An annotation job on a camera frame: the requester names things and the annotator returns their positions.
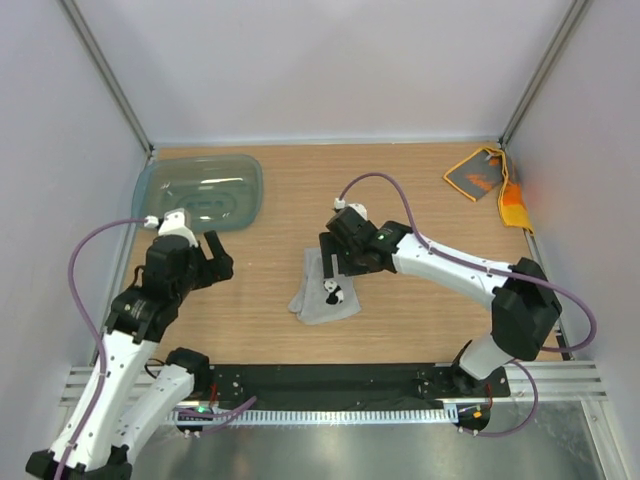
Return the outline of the grey panda towel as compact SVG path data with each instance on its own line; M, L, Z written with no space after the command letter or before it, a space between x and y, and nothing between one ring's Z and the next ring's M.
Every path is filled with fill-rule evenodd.
M325 279L319 248L304 250L304 268L300 288L288 304L288 310L305 325L344 320L361 311L351 278L338 274Z

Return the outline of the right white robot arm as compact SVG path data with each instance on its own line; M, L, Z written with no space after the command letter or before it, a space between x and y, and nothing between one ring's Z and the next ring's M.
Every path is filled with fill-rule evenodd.
M562 311L535 261L491 264L408 225L388 221L376 227L352 206L335 213L319 245L326 280L381 271L410 275L465 295L489 311L490 331L467 342L449 368L449 384L464 396L481 392L509 361L535 360Z

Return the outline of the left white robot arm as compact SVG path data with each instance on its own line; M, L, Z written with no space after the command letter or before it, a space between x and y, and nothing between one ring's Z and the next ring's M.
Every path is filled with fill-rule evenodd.
M233 259L216 231L204 235L213 256L183 233L158 235L133 282L111 303L99 360L59 437L32 453L25 470L37 479L128 479L134 458L160 422L184 398L204 398L212 386L207 356L174 350L156 383L124 408L143 367L193 291L227 281Z

